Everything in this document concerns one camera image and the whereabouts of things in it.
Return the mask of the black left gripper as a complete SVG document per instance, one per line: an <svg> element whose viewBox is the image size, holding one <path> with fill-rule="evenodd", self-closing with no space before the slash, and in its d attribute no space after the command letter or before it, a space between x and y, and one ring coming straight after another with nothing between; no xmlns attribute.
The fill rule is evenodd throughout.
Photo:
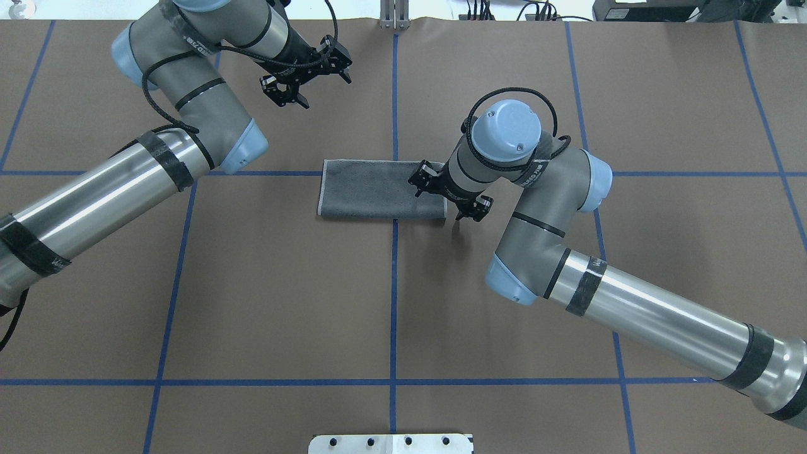
<svg viewBox="0 0 807 454"><path fill-rule="evenodd" d="M284 48L271 60L260 63L260 67L268 72L267 76L260 78L260 88L279 107L296 104L309 109L310 103L299 89L320 75L336 74L346 83L352 83L349 74L351 54L334 35L326 35L318 48L312 48L291 30Z"/></svg>

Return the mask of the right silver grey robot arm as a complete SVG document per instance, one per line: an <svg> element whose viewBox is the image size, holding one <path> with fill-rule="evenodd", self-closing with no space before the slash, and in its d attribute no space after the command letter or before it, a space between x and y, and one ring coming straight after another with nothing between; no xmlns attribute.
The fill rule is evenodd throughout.
<svg viewBox="0 0 807 454"><path fill-rule="evenodd" d="M805 341L779 339L565 245L578 212L593 212L613 183L611 167L568 137L543 129L519 100L501 100L462 122L446 163L421 161L409 177L418 194L455 204L458 219L481 221L484 192L503 178L521 187L486 275L487 286L522 304L543 298L665 352L771 417L805 428Z"/></svg>

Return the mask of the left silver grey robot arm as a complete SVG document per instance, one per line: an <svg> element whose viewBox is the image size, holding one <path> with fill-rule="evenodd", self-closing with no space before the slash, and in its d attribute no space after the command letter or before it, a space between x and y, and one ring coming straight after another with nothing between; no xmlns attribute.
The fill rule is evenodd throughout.
<svg viewBox="0 0 807 454"><path fill-rule="evenodd" d="M256 62L265 70L263 93L280 107L309 107L299 89L317 76L351 82L351 54L338 36L312 46L285 8L286 1L161 1L116 37L116 66L165 123L2 216L2 314L18 313L33 284L211 170L232 175L267 152L264 133L214 67L214 55Z"/></svg>

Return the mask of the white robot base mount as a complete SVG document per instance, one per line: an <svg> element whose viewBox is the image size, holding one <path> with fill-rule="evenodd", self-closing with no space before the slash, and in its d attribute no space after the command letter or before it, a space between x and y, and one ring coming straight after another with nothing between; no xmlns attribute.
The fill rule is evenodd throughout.
<svg viewBox="0 0 807 454"><path fill-rule="evenodd" d="M471 434L323 434L308 453L475 453Z"/></svg>

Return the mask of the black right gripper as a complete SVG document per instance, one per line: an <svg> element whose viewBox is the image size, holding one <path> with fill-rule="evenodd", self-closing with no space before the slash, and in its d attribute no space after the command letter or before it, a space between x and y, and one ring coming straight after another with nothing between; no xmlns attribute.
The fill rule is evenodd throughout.
<svg viewBox="0 0 807 454"><path fill-rule="evenodd" d="M407 179L407 183L416 188L415 197L423 193L440 195L456 205L458 214L455 221L463 218L479 222L488 215L494 203L493 198L481 192L467 192L453 181L448 165L421 161Z"/></svg>

